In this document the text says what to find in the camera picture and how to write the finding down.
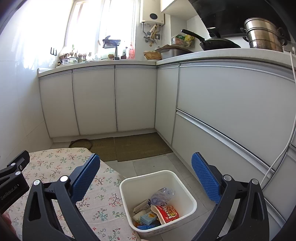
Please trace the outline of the left hand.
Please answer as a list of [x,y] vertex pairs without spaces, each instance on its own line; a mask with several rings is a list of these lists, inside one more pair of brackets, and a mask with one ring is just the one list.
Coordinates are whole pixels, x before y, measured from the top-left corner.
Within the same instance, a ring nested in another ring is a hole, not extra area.
[[8,224],[6,223],[6,221],[5,221],[5,219],[3,218],[2,215],[1,215],[1,240],[2,241],[11,240],[10,228],[9,228]]

